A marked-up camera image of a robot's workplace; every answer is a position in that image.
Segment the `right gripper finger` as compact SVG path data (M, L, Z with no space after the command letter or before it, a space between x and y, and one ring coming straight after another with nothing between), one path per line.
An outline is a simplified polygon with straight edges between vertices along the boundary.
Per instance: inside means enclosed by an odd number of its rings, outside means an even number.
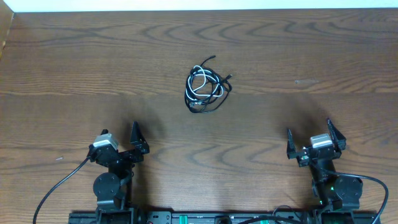
M333 144L339 151L344 151L346 149L345 136L334 126L330 118L326 121Z
M296 153L292 132L287 128L287 153Z

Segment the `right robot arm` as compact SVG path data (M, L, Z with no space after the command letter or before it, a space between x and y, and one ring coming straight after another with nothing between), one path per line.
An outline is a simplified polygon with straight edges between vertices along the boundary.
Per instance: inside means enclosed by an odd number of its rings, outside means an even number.
M359 208L363 181L359 177L337 174L333 161L346 148L345 136L327 119L329 132L310 138L311 145L296 151L290 129L287 130L287 157L299 167L310 168L312 189L320 206L305 216L308 223L354 223L353 210Z

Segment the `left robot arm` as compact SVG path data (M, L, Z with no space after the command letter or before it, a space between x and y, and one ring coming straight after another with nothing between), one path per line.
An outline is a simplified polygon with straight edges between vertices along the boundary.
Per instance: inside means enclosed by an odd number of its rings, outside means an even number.
M150 148L136 121L132 124L129 143L132 149L118 151L118 141L104 129L89 146L88 159L108 169L93 183L97 198L95 223L137 223L140 220L128 197L134 175L132 169L144 160Z

